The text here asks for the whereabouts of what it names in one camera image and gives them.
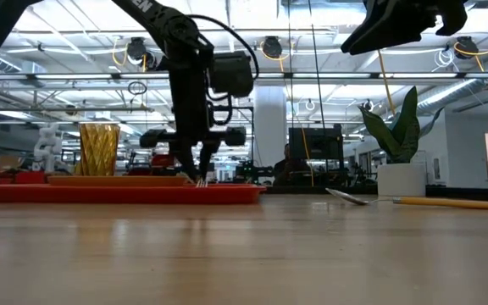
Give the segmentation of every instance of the white planter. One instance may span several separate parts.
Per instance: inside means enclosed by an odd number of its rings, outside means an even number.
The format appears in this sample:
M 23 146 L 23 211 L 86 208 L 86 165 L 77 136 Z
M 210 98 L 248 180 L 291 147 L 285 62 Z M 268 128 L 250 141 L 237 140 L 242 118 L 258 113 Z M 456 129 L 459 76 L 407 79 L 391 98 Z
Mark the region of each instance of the white planter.
M 424 197 L 426 173 L 420 164 L 386 164 L 378 167 L 378 196 Z

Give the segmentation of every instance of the snake plant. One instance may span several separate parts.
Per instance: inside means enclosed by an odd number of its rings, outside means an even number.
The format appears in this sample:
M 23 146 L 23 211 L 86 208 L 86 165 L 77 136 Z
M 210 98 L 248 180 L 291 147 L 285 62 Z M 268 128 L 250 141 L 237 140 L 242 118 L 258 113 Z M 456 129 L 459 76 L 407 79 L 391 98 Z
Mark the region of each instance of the snake plant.
M 441 113 L 436 111 L 433 119 L 423 128 L 417 119 L 418 95 L 415 86 L 404 97 L 402 110 L 396 113 L 392 123 L 386 125 L 377 114 L 373 114 L 364 107 L 360 107 L 363 122 L 367 131 L 373 136 L 380 148 L 385 151 L 392 164 L 407 164 L 419 147 L 419 138 L 428 134 Z

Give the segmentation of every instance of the white robot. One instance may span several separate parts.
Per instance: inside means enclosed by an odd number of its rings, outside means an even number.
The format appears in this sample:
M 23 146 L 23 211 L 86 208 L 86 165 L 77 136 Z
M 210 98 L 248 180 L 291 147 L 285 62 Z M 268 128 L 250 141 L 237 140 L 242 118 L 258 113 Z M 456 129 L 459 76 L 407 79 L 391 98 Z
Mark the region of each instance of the white robot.
M 58 156 L 62 150 L 61 139 L 56 137 L 59 125 L 52 123 L 39 130 L 39 141 L 33 150 L 35 162 L 33 162 L 33 171 L 40 171 L 44 168 L 45 173 L 54 171 L 55 156 Z

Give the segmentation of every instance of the wooden tabletop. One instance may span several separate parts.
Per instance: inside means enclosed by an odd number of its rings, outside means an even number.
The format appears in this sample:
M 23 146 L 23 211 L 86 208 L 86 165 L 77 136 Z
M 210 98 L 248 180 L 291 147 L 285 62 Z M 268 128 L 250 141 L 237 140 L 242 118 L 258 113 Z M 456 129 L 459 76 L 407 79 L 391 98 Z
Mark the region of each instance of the wooden tabletop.
M 488 211 L 0 205 L 0 304 L 488 304 Z

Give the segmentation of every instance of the computer monitor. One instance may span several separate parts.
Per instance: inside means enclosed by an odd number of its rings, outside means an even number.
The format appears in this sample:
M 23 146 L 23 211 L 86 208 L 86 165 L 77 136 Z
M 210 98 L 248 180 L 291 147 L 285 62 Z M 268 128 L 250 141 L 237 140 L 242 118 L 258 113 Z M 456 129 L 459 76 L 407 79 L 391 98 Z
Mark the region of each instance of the computer monitor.
M 343 159 L 343 138 L 339 129 L 290 128 L 289 149 L 292 158 L 310 160 Z

